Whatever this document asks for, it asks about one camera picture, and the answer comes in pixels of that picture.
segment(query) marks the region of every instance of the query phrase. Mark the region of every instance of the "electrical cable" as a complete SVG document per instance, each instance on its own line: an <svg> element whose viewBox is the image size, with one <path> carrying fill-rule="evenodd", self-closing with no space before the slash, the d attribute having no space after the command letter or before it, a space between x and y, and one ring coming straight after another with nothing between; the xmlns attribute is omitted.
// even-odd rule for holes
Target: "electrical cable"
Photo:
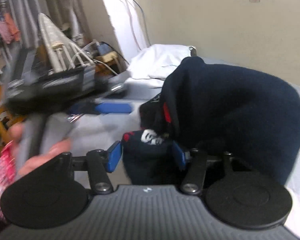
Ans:
<svg viewBox="0 0 300 240"><path fill-rule="evenodd" d="M124 56L122 56L114 47L112 47L110 44L102 41L101 43L108 45L113 51L115 51L126 63L128 63L130 65L130 63L128 62L128 60L126 60L124 58Z"/></svg>
<svg viewBox="0 0 300 240"><path fill-rule="evenodd" d="M142 7L136 2L136 0L133 0L133 2L134 2L136 5L138 5L138 7L140 8L140 11L141 11L141 14L142 14L142 18L143 18L143 24L144 24L144 27L145 27L146 38L147 38L147 41L148 41L149 45L151 46L151 42L150 42L149 34L148 34L147 23L146 23L146 16L145 16L145 13L144 13Z"/></svg>
<svg viewBox="0 0 300 240"><path fill-rule="evenodd" d="M83 54L87 59L88 59L88 56L86 56L85 54L84 54L84 52L80 49L76 54L74 54L73 55L73 57L72 57L72 59L71 59L71 61L74 63L74 58L76 57L76 58L78 58L77 57L77 55L78 54ZM115 74L116 76L118 75L118 73L116 72L116 71L114 71L112 68L110 68L106 63L104 63L104 62L102 62L102 61L99 61L99 60L96 60L96 59L89 59L89 60L91 60L91 61L93 61L94 63L101 63L101 64L103 64L107 69L109 69L113 74Z"/></svg>
<svg viewBox="0 0 300 240"><path fill-rule="evenodd" d="M134 6L134 3L133 3L133 1L131 1L131 0L124 0L124 1L121 1L121 0L120 0L120 2L122 2L122 4L125 6L125 9L127 10L128 17L129 17L130 28L131 28L131 32L132 32L133 39L134 39L134 41L135 41L135 43L136 43L136 45L137 45L139 51L142 51L142 49L141 49L141 47L140 47L140 44L139 44L139 42L138 42L138 39L137 39L137 37L136 37L136 33L135 33L135 31L134 31L134 26L133 26L133 16L132 16L132 14L131 14L130 6L129 6L129 4L130 4L130 5L133 7L133 9L136 10L136 9L135 9L135 6Z"/></svg>

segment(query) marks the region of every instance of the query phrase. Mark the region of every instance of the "beige wall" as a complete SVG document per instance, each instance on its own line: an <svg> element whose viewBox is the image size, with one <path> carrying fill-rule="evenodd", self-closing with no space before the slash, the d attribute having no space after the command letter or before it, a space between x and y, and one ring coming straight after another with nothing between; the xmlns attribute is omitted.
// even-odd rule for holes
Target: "beige wall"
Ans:
<svg viewBox="0 0 300 240"><path fill-rule="evenodd" d="M300 85L300 0L136 0L151 42L197 47Z"/></svg>
<svg viewBox="0 0 300 240"><path fill-rule="evenodd" d="M120 51L114 29L103 0L81 0L92 38L105 41Z"/></svg>

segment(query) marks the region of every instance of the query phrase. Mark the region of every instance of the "gray ribbed plastic base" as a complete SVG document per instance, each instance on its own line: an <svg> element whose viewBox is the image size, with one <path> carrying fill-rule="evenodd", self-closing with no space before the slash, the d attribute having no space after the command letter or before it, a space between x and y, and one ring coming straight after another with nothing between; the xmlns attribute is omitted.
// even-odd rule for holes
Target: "gray ribbed plastic base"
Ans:
<svg viewBox="0 0 300 240"><path fill-rule="evenodd" d="M95 196L79 217L60 227L33 230L9 226L0 240L297 240L283 226L247 231L214 218L199 198L174 186L119 186Z"/></svg>

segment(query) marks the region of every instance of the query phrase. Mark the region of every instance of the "black round pad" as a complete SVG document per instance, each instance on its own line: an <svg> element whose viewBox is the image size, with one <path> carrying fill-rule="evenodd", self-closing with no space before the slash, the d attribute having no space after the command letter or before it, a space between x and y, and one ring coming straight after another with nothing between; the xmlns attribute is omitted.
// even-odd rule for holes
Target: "black round pad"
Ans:
<svg viewBox="0 0 300 240"><path fill-rule="evenodd" d="M3 192L0 205L12 224L43 229L73 220L87 201L86 190L80 183L51 176L31 184L15 182Z"/></svg>
<svg viewBox="0 0 300 240"><path fill-rule="evenodd" d="M284 223L292 208L289 192L257 172L227 175L208 188L205 200L218 219L243 229Z"/></svg>

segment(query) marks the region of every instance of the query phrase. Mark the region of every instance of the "hand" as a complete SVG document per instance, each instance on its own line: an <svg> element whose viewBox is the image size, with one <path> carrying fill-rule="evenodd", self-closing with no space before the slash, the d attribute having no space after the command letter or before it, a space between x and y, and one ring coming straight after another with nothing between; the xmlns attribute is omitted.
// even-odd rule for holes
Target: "hand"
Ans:
<svg viewBox="0 0 300 240"><path fill-rule="evenodd" d="M12 144L12 154L14 158L18 158L18 151L19 151L19 142L22 137L23 132L23 124L17 123L10 127L9 133L11 138L13 139ZM29 172L33 171L34 169L38 168L42 164L46 163L47 161L53 159L57 155L59 155L62 152L69 152L71 149L71 141L70 139L63 140L61 142L56 143L53 145L50 150L45 153L44 155L40 156L34 156L26 161L25 165L22 166L22 168L17 171L20 176L24 176L28 174Z"/></svg>

